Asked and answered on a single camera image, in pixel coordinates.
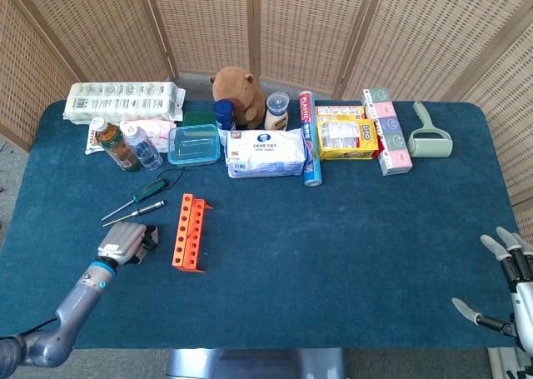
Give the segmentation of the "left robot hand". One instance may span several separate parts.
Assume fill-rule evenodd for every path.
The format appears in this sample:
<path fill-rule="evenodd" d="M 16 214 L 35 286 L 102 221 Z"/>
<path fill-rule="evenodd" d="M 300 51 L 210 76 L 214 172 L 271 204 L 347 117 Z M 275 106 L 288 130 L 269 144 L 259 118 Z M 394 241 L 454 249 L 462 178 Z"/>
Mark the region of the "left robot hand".
<path fill-rule="evenodd" d="M 132 222 L 114 224 L 97 249 L 97 260 L 113 268 L 139 265 L 159 243 L 156 226 Z"/>

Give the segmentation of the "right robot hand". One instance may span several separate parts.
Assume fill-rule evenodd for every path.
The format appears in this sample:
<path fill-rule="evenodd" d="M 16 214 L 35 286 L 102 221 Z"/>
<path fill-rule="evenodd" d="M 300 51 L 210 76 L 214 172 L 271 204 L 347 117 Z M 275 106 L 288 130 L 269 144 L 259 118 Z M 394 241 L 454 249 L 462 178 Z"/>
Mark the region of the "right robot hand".
<path fill-rule="evenodd" d="M 481 243 L 500 263 L 507 282 L 513 306 L 512 318 L 506 322 L 472 310 L 461 299 L 453 297 L 452 304 L 468 321 L 504 336 L 516 339 L 517 346 L 532 355 L 532 245 L 519 234 L 498 227 L 498 241 L 488 235 Z"/>

